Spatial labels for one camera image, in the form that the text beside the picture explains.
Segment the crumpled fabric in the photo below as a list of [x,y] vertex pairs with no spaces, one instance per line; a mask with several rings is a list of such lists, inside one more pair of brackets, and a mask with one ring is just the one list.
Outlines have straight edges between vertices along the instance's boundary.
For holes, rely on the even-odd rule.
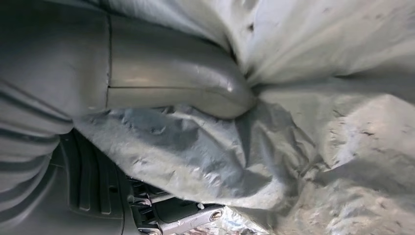
[[415,234],[415,1],[110,0],[233,54],[236,120],[185,105],[75,126],[129,175],[281,235]]

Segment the gray fabric cover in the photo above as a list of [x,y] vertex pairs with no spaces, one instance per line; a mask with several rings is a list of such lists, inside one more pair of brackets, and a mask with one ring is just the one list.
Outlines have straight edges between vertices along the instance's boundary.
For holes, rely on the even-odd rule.
[[270,233],[415,234],[415,1],[110,0],[233,52],[258,105],[179,105],[75,126],[128,174]]

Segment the gray plastic panel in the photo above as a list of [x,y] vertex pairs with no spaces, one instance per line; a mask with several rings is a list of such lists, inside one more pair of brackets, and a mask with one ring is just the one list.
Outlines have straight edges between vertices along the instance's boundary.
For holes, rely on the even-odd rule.
[[5,0],[0,29],[0,79],[70,117],[105,109],[110,38],[106,13],[39,0]]
[[36,176],[0,192],[0,234],[138,235],[131,212],[124,215],[124,174],[76,131],[61,140]]
[[111,17],[108,107],[185,103],[220,118],[241,115],[255,98],[219,47],[142,21]]

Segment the bolt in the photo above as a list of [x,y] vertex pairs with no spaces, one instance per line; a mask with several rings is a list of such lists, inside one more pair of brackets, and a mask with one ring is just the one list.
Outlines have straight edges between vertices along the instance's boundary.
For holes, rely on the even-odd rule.
[[212,216],[210,217],[211,221],[215,221],[217,219],[219,219],[220,217],[222,217],[223,211],[216,211],[215,213],[212,214]]
[[205,206],[202,203],[197,204],[197,208],[203,210]]

